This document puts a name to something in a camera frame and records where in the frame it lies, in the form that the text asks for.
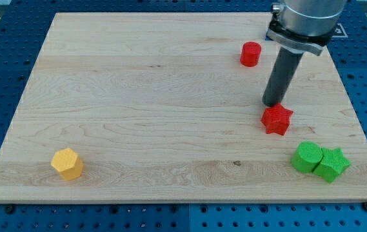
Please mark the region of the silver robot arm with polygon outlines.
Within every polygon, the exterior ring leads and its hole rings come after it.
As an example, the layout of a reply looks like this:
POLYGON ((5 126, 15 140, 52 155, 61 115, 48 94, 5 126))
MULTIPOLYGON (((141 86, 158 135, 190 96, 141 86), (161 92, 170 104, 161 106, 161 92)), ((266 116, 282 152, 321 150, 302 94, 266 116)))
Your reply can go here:
POLYGON ((295 52, 319 56, 335 30, 346 0, 278 0, 266 36, 295 52))

